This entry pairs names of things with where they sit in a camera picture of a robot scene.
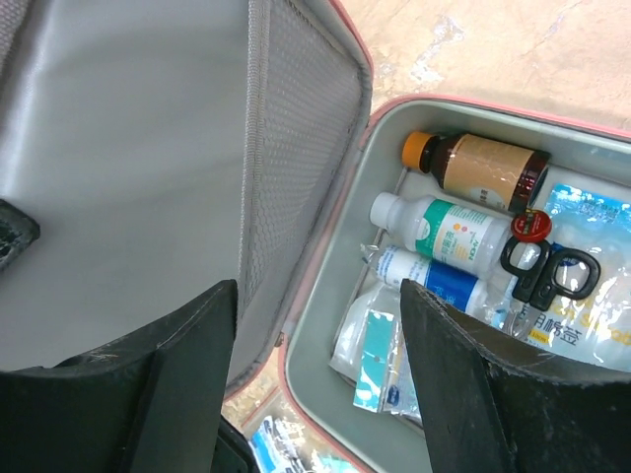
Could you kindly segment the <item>brown medicine bottle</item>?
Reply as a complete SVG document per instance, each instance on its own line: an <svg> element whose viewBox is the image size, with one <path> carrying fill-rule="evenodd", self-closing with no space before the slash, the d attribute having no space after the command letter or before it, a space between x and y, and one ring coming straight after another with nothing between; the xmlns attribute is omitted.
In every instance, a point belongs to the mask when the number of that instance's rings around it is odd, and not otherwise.
<svg viewBox="0 0 631 473"><path fill-rule="evenodd" d="M401 151L405 167L432 175L447 194L509 214L533 204L549 160L546 152L470 133L414 131Z"/></svg>

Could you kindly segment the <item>black handled scissors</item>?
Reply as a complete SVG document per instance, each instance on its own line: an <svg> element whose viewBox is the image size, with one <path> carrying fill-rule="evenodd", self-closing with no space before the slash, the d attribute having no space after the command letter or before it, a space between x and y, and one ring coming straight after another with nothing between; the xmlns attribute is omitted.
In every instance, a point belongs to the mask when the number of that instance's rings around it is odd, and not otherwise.
<svg viewBox="0 0 631 473"><path fill-rule="evenodd" d="M511 236L500 257L502 268L517 278L512 289L513 299L524 304L520 311L507 316L503 331L519 340L525 340L538 319L536 313L547 311L556 297L572 301L586 299L596 288L601 268L598 261L589 253L567 247L553 250L547 240L535 244L539 248L539 253L532 266L527 269L519 268L511 259L520 243ZM583 285L578 289L568 289L557 281L557 270L565 259L572 259L586 267L587 275Z"/></svg>

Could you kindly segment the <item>pink medicine kit case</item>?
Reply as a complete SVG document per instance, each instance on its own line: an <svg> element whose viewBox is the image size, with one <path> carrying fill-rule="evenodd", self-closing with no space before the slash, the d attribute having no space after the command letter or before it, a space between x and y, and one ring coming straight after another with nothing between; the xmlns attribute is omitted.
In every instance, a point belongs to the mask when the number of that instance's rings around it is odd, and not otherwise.
<svg viewBox="0 0 631 473"><path fill-rule="evenodd" d="M433 471L425 432L373 420L326 364L355 290L353 243L386 147L415 125L552 152L630 191L630 103L583 71L493 102L401 96L372 110L373 66L337 1L5 1L1 200L40 237L1 270L1 375L52 368L216 284L238 287L223 400L275 342L295 409L360 468ZM207 472L254 469L222 416Z"/></svg>

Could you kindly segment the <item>white green bottle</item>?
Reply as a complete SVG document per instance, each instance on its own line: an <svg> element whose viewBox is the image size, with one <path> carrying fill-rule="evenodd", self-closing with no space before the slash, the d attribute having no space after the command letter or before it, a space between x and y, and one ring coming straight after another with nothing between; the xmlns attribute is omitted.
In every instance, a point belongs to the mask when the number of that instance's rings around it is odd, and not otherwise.
<svg viewBox="0 0 631 473"><path fill-rule="evenodd" d="M397 242L480 280L491 277L509 237L510 222L432 195L408 201L382 192L370 221Z"/></svg>

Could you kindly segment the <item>white gauze packet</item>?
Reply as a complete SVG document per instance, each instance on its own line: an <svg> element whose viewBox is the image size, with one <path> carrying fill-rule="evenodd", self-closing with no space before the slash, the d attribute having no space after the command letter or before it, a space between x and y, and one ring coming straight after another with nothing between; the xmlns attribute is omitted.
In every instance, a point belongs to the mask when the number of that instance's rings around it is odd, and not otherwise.
<svg viewBox="0 0 631 473"><path fill-rule="evenodd" d="M341 324L329 365L338 373L354 381L358 379L362 345L369 311L397 313L400 316L399 291L376 284L351 303Z"/></svg>

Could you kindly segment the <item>white blue small bottle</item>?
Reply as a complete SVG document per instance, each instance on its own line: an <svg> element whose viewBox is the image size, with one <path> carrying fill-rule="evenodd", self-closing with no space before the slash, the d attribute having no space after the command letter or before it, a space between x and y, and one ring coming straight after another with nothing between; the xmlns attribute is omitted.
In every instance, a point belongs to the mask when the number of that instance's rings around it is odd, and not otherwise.
<svg viewBox="0 0 631 473"><path fill-rule="evenodd" d="M362 244L361 251L363 262L377 279L396 290L408 279L468 315L475 315L487 299L484 281L440 261L395 244L383 247Z"/></svg>

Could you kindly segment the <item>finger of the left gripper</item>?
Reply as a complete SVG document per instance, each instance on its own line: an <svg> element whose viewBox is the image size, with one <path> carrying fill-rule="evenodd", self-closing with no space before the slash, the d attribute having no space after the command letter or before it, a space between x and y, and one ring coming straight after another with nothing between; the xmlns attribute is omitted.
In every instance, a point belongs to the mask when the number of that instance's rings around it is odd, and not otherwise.
<svg viewBox="0 0 631 473"><path fill-rule="evenodd" d="M5 271L34 241L40 237L39 224L29 215L1 200L0 264Z"/></svg>

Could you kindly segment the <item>large blue packet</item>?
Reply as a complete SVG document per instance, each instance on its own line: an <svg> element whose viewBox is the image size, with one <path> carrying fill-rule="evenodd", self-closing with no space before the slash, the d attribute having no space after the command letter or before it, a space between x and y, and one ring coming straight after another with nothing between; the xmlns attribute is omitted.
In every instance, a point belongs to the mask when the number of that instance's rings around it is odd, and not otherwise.
<svg viewBox="0 0 631 473"><path fill-rule="evenodd" d="M480 314L530 345L588 364L630 369L630 205L556 184L514 233Z"/></svg>

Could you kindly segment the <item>teal topped zip bag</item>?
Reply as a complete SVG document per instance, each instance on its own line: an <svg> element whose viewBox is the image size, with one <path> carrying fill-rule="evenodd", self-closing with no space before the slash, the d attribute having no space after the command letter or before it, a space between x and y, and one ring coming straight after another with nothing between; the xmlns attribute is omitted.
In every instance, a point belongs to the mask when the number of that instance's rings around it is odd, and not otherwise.
<svg viewBox="0 0 631 473"><path fill-rule="evenodd" d="M397 313L369 311L353 405L422 420Z"/></svg>

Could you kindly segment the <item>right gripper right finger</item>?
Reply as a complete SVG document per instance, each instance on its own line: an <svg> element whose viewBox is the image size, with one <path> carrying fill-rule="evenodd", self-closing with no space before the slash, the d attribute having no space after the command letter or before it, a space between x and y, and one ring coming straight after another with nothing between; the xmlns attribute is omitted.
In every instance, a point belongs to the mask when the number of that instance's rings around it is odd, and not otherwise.
<svg viewBox="0 0 631 473"><path fill-rule="evenodd" d="M410 280L400 310L433 471L629 471L629 373L532 347Z"/></svg>

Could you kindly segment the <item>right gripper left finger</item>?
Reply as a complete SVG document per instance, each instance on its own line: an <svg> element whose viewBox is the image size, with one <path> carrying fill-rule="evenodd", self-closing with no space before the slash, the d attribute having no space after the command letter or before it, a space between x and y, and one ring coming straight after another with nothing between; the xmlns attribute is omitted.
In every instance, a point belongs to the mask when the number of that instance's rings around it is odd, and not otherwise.
<svg viewBox="0 0 631 473"><path fill-rule="evenodd" d="M1 375L5 472L207 472L236 336L238 287L52 368Z"/></svg>

